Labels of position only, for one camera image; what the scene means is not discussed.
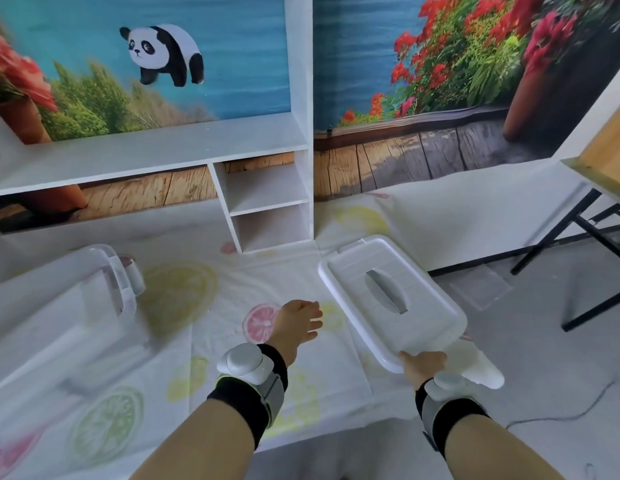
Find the panda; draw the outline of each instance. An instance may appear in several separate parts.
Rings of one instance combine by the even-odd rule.
[[[170,74],[174,85],[187,82],[189,67],[192,82],[203,83],[203,57],[194,39],[177,25],[157,25],[130,30],[119,29],[127,41],[130,57],[141,67],[141,84],[151,84],[159,74]]]

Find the person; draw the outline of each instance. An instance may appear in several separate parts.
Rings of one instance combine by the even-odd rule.
[[[318,302],[302,300],[286,303],[276,316],[271,337],[260,350],[273,360],[283,388],[287,387],[287,368],[296,359],[298,347],[317,337],[323,325],[321,317]],[[439,387],[433,379],[444,370],[445,353],[412,356],[401,352],[400,358],[405,376],[416,391],[417,408],[431,443],[438,447],[455,480],[563,479],[529,446],[490,419],[474,399],[446,398],[450,394],[445,392],[445,384]],[[208,399],[131,479],[240,480],[273,420],[268,414],[266,403],[251,385],[221,376]]]

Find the person's right arm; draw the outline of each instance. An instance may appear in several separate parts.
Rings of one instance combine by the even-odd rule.
[[[447,358],[443,352],[416,356],[401,352],[399,357],[415,391],[444,369]],[[470,414],[454,423],[444,453],[455,480],[565,480],[532,448],[487,416]]]

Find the flower pot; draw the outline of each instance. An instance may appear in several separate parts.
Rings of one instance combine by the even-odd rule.
[[[36,104],[28,96],[0,103],[0,117],[25,144],[49,143],[48,135]],[[57,214],[85,209],[88,201],[78,185],[19,194],[21,204],[33,212]]]
[[[543,70],[523,74],[503,125],[503,137],[507,141],[515,141],[519,137],[523,126],[546,94],[549,79],[550,76]]]

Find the panda's eye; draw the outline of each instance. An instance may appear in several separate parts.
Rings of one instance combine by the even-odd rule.
[[[148,42],[147,40],[143,40],[141,42],[141,47],[143,47],[143,49],[149,54],[149,55],[153,55],[154,54],[154,47],[152,46],[152,44],[150,42]]]

